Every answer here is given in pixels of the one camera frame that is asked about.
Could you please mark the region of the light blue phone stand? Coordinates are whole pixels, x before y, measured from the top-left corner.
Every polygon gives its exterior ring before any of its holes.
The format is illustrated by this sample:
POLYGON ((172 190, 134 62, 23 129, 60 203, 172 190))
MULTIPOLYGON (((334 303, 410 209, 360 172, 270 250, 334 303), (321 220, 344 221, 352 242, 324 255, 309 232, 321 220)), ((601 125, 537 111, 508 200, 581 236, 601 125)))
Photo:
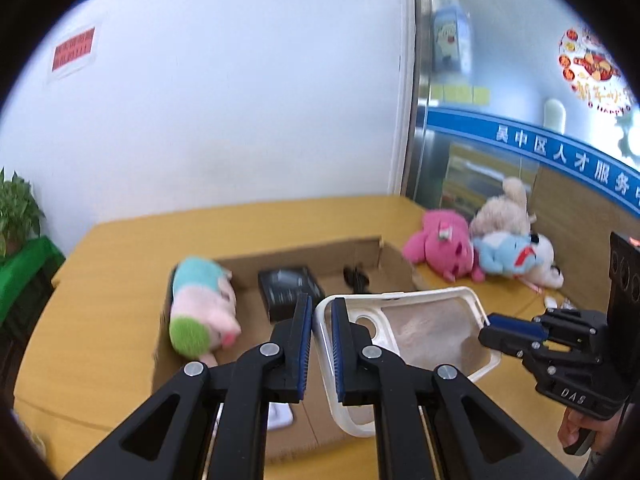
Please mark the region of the light blue phone stand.
POLYGON ((287 403, 270 403, 267 430, 274 431, 291 426, 294 415, 287 403))

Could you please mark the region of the clear white phone case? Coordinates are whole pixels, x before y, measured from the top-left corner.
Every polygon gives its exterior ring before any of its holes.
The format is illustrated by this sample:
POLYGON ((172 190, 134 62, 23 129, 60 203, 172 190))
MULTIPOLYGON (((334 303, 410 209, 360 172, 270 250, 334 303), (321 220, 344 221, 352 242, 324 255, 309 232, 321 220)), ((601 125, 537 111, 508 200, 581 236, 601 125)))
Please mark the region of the clear white phone case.
MULTIPOLYGON (((323 387, 337 426, 352 437, 370 438, 375 434, 372 408, 346 408, 337 400, 331 327, 331 304, 336 298, 329 296, 314 309, 323 387)), ((450 364, 477 382, 500 364, 500 354, 480 344, 487 315, 469 287, 341 298, 349 321, 367 328, 372 344, 395 352, 410 365, 432 370, 450 364)))

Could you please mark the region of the black charger box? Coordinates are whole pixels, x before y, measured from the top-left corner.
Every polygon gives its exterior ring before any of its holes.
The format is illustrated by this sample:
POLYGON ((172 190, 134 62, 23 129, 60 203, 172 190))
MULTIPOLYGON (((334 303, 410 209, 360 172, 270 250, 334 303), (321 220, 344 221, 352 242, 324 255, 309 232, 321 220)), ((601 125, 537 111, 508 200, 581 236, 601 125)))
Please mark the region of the black charger box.
POLYGON ((299 295, 309 296, 314 306, 326 296, 308 266, 260 271, 258 287, 271 323, 292 318, 299 295))

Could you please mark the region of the black sunglasses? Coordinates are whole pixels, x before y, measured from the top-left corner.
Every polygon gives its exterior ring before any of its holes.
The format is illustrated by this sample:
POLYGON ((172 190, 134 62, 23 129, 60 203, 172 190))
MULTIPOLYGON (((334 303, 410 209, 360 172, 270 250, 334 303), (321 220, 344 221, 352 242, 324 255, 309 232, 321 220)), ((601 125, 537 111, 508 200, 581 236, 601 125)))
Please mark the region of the black sunglasses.
POLYGON ((343 278, 345 284, 354 295, 370 294, 370 278, 364 272, 361 264, 344 266, 343 278))

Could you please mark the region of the white plush dog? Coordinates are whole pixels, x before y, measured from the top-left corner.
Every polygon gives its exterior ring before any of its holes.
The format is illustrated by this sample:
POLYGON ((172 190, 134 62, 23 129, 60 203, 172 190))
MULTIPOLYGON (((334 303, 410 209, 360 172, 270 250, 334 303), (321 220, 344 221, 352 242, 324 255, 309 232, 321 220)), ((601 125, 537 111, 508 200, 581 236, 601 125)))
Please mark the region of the white plush dog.
POLYGON ((548 289, 560 289, 564 284, 564 275, 555 264, 553 246, 542 234, 529 235, 537 255, 537 263, 521 277, 523 283, 548 289))

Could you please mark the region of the light blue plush toy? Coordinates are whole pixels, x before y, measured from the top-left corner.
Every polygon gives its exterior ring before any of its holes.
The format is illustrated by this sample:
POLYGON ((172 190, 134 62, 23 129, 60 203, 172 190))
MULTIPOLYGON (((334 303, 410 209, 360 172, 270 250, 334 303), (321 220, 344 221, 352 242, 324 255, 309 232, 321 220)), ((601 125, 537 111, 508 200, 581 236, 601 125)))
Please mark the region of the light blue plush toy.
POLYGON ((474 237, 478 265, 486 273, 518 278, 541 263, 534 242, 529 235, 506 231, 474 237))

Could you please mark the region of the pig plush toy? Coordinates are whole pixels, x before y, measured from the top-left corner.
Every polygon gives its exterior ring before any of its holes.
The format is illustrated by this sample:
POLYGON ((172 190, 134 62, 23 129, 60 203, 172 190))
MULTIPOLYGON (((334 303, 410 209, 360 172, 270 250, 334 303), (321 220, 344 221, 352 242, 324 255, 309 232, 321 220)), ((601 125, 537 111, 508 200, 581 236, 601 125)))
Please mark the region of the pig plush toy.
POLYGON ((180 356, 215 367, 215 351, 233 346, 241 335, 231 278, 228 269, 201 257, 186 257, 176 266, 168 335, 180 356))

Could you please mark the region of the beige plush toy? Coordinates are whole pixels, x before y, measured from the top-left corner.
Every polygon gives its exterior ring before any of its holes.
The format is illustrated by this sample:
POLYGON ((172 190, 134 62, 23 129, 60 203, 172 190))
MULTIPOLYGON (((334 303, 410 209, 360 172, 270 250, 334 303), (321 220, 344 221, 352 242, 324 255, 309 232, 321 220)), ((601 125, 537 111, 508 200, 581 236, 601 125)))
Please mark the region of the beige plush toy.
POLYGON ((503 193, 488 198, 470 223, 472 237, 485 236, 493 232, 509 232, 528 235, 537 217, 527 209, 527 194, 524 183, 516 177, 502 181, 503 193))

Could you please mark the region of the pink plush toy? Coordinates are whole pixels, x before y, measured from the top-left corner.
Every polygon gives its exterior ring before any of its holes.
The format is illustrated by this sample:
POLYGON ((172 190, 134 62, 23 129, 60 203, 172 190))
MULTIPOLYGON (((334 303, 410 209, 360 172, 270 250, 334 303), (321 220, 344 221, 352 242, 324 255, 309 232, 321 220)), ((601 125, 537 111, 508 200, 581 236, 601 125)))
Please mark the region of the pink plush toy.
POLYGON ((477 283, 485 279, 469 223, 454 210, 427 211, 420 231, 409 238, 401 253, 412 264, 426 263, 448 283, 466 276, 477 283))

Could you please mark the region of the green table cloth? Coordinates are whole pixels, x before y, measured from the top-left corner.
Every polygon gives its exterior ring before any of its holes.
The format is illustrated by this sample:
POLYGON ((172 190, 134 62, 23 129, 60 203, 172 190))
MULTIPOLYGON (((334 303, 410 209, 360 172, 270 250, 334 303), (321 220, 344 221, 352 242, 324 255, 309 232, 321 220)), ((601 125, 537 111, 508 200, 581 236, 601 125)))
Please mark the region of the green table cloth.
POLYGON ((8 317, 17 298, 40 272, 51 281, 65 262, 52 240, 40 236, 29 240, 11 257, 1 261, 1 322, 8 317))

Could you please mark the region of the large potted green plant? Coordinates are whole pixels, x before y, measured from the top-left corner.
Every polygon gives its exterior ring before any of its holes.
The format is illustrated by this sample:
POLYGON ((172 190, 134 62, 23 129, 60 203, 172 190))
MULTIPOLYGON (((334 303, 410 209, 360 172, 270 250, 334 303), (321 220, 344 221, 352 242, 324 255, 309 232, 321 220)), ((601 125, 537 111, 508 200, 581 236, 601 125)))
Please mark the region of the large potted green plant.
POLYGON ((16 172, 7 179, 4 169, 1 169, 0 203, 1 258, 5 259, 41 235, 44 213, 32 195, 32 185, 16 172))

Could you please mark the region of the red wall notice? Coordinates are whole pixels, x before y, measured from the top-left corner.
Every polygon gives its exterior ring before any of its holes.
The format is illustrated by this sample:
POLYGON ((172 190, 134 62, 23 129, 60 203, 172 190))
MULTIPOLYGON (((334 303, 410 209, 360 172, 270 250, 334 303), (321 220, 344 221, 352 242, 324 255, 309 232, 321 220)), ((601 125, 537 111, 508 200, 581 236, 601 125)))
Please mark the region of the red wall notice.
POLYGON ((58 44, 53 50, 51 72, 59 72, 67 65, 89 56, 92 53, 94 38, 96 38, 96 26, 78 32, 58 44))

